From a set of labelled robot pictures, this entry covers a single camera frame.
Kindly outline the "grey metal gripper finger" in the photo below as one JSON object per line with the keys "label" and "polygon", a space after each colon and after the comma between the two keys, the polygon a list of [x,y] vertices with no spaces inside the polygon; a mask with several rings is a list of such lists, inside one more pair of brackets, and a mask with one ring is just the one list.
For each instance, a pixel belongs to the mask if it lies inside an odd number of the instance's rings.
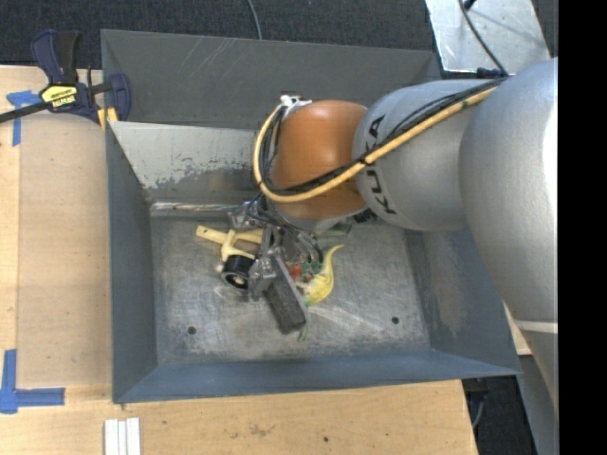
{"label": "grey metal gripper finger", "polygon": [[275,267],[269,256],[256,259],[248,271],[248,295],[259,300],[276,278]]}

